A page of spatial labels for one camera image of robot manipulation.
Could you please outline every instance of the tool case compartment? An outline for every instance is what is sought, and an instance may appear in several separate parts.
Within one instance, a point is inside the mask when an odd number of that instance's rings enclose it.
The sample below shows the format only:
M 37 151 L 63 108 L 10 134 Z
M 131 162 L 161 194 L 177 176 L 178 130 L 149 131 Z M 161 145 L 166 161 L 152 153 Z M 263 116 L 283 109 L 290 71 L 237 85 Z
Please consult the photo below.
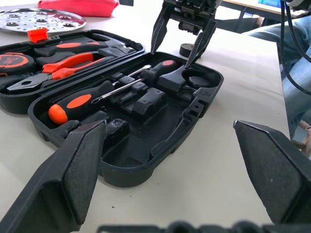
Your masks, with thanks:
M 60 44 L 78 44 L 78 43 L 97 43 L 97 42 L 107 42 L 109 47 L 107 48 L 107 51 L 103 51 L 105 54 L 111 50 L 117 50 L 115 48 L 112 48 L 112 43 L 119 43 L 125 45 L 127 48 L 132 48 L 128 52 L 128 54 L 125 54 L 124 56 L 120 55 L 123 54 L 119 51 L 118 55 L 113 57 L 112 60 L 109 62 L 99 65 L 97 67 L 90 67 L 85 68 L 81 71 L 78 71 L 74 73 L 73 75 L 61 79 L 61 80 L 48 80 L 45 81 L 42 85 L 39 85 L 36 88 L 33 88 L 31 90 L 27 91 L 15 91 L 10 92 L 7 90 L 7 87 L 26 79 L 30 76 L 34 76 L 36 74 L 40 74 L 42 72 L 42 66 L 39 65 L 39 62 L 37 62 L 38 57 L 42 57 L 45 53 L 45 48 L 51 48 L 56 45 Z M 122 60 L 128 59 L 132 56 L 136 56 L 137 54 L 144 53 L 145 47 L 142 46 L 139 43 L 136 43 L 134 41 L 131 41 L 130 39 L 123 38 L 121 36 L 108 33 L 101 30 L 89 30 L 89 31 L 83 31 L 83 32 L 75 32 L 75 33 L 66 33 L 62 35 L 56 35 L 52 36 L 49 40 L 39 42 L 39 43 L 33 43 L 33 42 L 23 42 L 23 43 L 16 43 L 11 44 L 7 46 L 2 46 L 0 48 L 0 55 L 5 53 L 22 53 L 24 55 L 28 55 L 32 57 L 36 62 L 35 66 L 27 71 L 24 72 L 18 72 L 18 74 L 12 74 L 7 77 L 0 71 L 0 106 L 3 110 L 14 113 L 14 114 L 26 114 L 27 109 L 29 105 L 37 98 L 42 96 L 44 93 L 49 92 L 50 90 L 56 89 L 59 86 L 63 86 L 66 83 L 70 83 L 76 79 L 80 79 L 81 77 L 84 77 L 86 73 L 95 72 L 96 70 L 102 70 L 107 68 L 108 66 L 111 66 L 112 64 L 119 63 Z
M 99 86 L 107 80 L 121 82 L 120 74 L 129 75 L 145 65 L 154 67 L 168 60 L 178 63 L 176 75 L 162 75 L 154 84 L 137 83 L 96 103 L 91 111 L 63 125 L 49 118 L 53 104 L 77 91 Z M 184 70 L 185 63 L 182 58 L 161 52 L 137 55 L 45 93 L 30 105 L 28 115 L 39 135 L 57 147 L 81 125 L 106 120 L 99 174 L 113 186 L 136 186 L 146 181 L 184 142 L 222 85 L 223 77 L 217 71 L 199 64 Z M 139 74 L 123 81 L 138 78 Z M 191 80 L 192 88 L 186 85 L 186 79 Z

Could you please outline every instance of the pliers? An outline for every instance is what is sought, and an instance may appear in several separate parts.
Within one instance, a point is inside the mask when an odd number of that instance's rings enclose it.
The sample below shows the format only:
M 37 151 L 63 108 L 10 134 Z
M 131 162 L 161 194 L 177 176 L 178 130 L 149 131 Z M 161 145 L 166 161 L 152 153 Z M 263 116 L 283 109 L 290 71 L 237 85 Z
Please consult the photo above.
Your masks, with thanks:
M 206 50 L 216 30 L 216 8 L 221 0 L 164 0 L 151 41 L 151 54 L 161 45 L 169 19 L 179 21 L 179 29 L 198 35 L 185 68 L 195 62 Z
M 98 52 L 85 52 L 73 55 L 54 64 L 46 64 L 43 66 L 42 73 L 26 78 L 8 87 L 7 90 L 11 92 L 19 90 L 32 91 L 32 89 L 38 87 L 44 81 L 64 79 L 69 77 L 70 75 L 73 75 L 77 71 L 99 66 L 114 59 L 114 57 L 104 57 L 97 60 L 99 57 L 102 56 Z M 90 63 L 82 65 L 80 67 L 76 67 L 77 65 L 86 62 Z

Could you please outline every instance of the blue jeans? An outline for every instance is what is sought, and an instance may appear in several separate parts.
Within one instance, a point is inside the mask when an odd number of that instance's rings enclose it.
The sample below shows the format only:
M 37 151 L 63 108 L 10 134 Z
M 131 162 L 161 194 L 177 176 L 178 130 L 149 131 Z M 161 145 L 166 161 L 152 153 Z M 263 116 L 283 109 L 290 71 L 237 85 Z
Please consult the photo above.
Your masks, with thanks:
M 311 16 L 293 20 L 297 40 L 308 56 L 311 56 Z M 263 40 L 277 43 L 279 49 L 281 25 L 262 27 L 245 33 Z M 288 27 L 285 25 L 284 57 L 286 62 L 296 60 L 290 71 L 291 77 L 303 88 L 311 92 L 311 63 L 301 57 L 292 40 Z M 311 109 L 311 96 L 295 88 L 285 75 L 282 75 L 288 126 L 291 138 L 303 115 Z

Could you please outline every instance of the stainless steel steamer plate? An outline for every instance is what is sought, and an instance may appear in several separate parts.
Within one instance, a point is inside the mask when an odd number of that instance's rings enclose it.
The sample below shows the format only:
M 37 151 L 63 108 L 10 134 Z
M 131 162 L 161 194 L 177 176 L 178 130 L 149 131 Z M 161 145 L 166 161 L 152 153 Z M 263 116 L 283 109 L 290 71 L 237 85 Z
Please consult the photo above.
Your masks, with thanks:
M 25 8 L 0 12 L 0 28 L 16 32 L 47 28 L 48 33 L 60 33 L 79 29 L 85 24 L 83 17 L 66 11 Z

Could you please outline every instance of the tool case lid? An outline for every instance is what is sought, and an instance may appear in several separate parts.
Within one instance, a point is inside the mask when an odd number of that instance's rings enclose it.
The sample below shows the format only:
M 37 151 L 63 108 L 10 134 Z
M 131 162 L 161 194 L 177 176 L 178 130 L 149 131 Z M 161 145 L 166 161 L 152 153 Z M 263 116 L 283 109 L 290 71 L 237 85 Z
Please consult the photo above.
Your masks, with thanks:
M 22 43 L 15 43 L 7 46 L 0 47 L 0 54 L 4 54 L 7 52 L 18 52 L 18 53 L 24 53 L 26 55 L 35 56 L 34 49 L 36 48 L 42 48 L 45 46 L 53 46 L 60 43 L 72 43 L 72 42 L 87 42 L 86 38 L 89 38 L 89 41 L 94 41 L 97 39 L 104 39 L 105 37 L 110 37 L 113 39 L 116 39 L 120 42 L 123 42 L 127 47 L 132 47 L 135 49 L 135 52 L 129 53 L 126 56 L 115 58 L 111 61 L 109 61 L 106 64 L 103 64 L 98 67 L 90 67 L 86 68 L 82 71 L 78 71 L 75 74 L 71 75 L 68 78 L 58 80 L 57 82 L 51 82 L 47 83 L 47 81 L 44 85 L 44 87 L 24 93 L 24 94 L 9 94 L 6 93 L 3 90 L 6 90 L 8 86 L 11 84 L 6 84 L 6 77 L 2 77 L 0 80 L 0 89 L 2 89 L 2 92 L 0 90 L 0 106 L 2 109 L 9 113 L 14 114 L 27 114 L 28 107 L 30 104 L 43 94 L 50 92 L 56 88 L 59 88 L 60 86 L 67 85 L 71 82 L 74 82 L 78 79 L 82 79 L 84 77 L 87 77 L 88 74 L 96 72 L 98 70 L 103 70 L 108 68 L 109 66 L 113 64 L 117 64 L 121 61 L 127 60 L 131 57 L 137 56 L 138 54 L 142 54 L 145 52 L 145 47 L 140 44 L 136 43 L 130 39 L 121 37 L 119 35 L 101 31 L 101 30 L 88 30 L 88 31 L 82 31 L 82 32 L 75 32 L 75 33 L 66 33 L 62 35 L 54 35 L 49 40 L 40 42 L 40 43 L 33 43 L 30 41 L 22 42 Z M 31 76 L 32 74 L 24 74 L 25 77 Z

